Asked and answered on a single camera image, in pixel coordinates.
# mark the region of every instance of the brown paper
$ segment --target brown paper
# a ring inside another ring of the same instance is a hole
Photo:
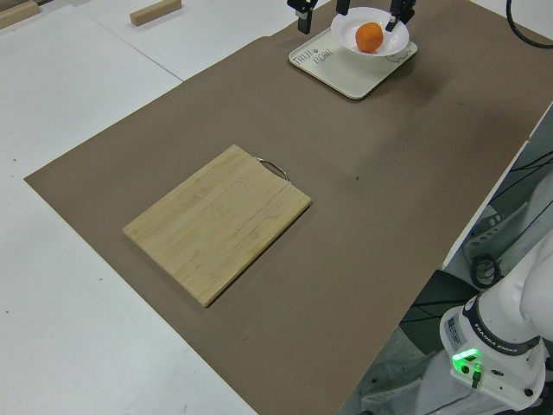
[[[360,102],[288,63],[293,26],[27,179],[262,415],[337,412],[553,96],[553,56],[479,6],[409,28],[417,55]],[[204,309],[122,229],[232,143],[314,203]]]

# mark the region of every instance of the cutting board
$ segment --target cutting board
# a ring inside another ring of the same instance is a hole
[[[207,307],[310,203],[233,145],[124,233]]]

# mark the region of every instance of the white tabletop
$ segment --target white tabletop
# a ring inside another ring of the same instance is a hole
[[[285,0],[187,0],[133,27],[150,3],[54,0],[0,30],[0,413],[255,413],[23,180],[296,19]]]

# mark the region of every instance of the white bowl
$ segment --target white bowl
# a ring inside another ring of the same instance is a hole
[[[350,9],[346,16],[336,15],[330,25],[332,34],[340,45],[358,54],[367,56],[390,56],[405,49],[409,43],[409,32],[402,22],[397,22],[396,27],[390,32],[385,30],[390,21],[390,13],[370,7],[357,7]],[[382,46],[374,52],[361,52],[355,41],[355,33],[365,23],[375,22],[380,25],[384,33]]]

